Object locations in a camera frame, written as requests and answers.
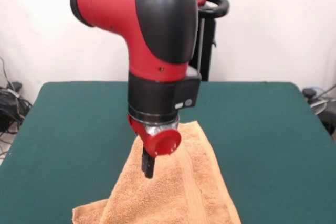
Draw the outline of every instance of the orange towel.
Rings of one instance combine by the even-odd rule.
[[[181,145],[172,155],[156,158],[152,179],[141,171],[137,137],[110,198],[73,209],[73,223],[240,224],[203,130],[197,122],[180,124],[178,130]]]

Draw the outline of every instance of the table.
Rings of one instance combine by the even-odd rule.
[[[198,120],[242,223],[336,223],[336,147],[291,83],[203,82]],[[43,86],[0,166],[0,223],[71,223],[109,196],[135,135],[127,83]]]

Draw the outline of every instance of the black cable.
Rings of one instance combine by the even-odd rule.
[[[7,73],[6,73],[5,61],[1,56],[0,56],[0,60],[2,62],[2,71],[4,73],[4,76],[6,77],[7,84],[9,84],[11,86],[11,83],[9,82],[8,77],[7,77]]]
[[[12,144],[12,143],[10,143],[10,142],[7,142],[7,141],[5,141],[5,140],[2,140],[1,138],[0,138],[0,142],[3,142],[4,144],[9,144],[9,145]]]
[[[8,151],[5,151],[5,152],[1,152],[0,153],[0,156],[2,156],[2,155],[5,155],[5,154],[7,154],[8,153]]]
[[[322,94],[318,95],[318,96],[315,97],[315,98],[320,98],[320,97],[324,96],[325,94],[329,93],[329,92],[330,92],[331,90],[333,90],[334,88],[336,88],[336,84],[333,85],[331,88],[325,90],[325,92],[323,92]]]

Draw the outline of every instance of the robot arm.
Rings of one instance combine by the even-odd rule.
[[[181,142],[178,110],[195,106],[201,76],[188,63],[194,52],[197,0],[70,0],[90,27],[121,35],[129,51],[128,120],[144,144],[142,170]]]

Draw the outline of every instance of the cable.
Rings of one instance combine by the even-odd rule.
[[[316,107],[316,106],[318,106],[318,105],[326,104],[326,103],[328,103],[328,102],[336,102],[336,99],[330,99],[330,100],[323,99],[322,101],[318,101],[318,102],[312,103],[312,104],[310,105],[310,107],[311,107],[311,108],[314,108],[314,107]]]
[[[329,93],[334,88],[336,88],[336,84],[333,85],[332,87],[330,87],[329,89],[325,90],[325,92],[323,92],[322,94],[318,95],[316,98],[320,98],[320,97],[324,96],[325,94]]]
[[[309,89],[315,89],[315,90],[322,91],[322,93],[326,94],[325,97],[330,98],[330,97],[328,96],[328,94],[326,93],[325,89],[323,89],[323,88],[321,88],[321,87],[312,86],[312,87],[309,87]]]
[[[5,154],[7,154],[8,153],[8,151],[5,151],[5,152],[1,152],[0,153],[0,156],[2,156],[2,155],[5,155]]]
[[[1,60],[1,62],[2,62],[2,71],[3,71],[3,73],[4,73],[4,77],[6,78],[6,81],[7,81],[7,83],[12,87],[12,89],[13,90],[15,90],[14,89],[14,85],[9,81],[9,79],[8,79],[8,77],[7,77],[7,74],[6,74],[6,68],[5,68],[5,61],[4,61],[4,59],[0,56],[0,60]]]

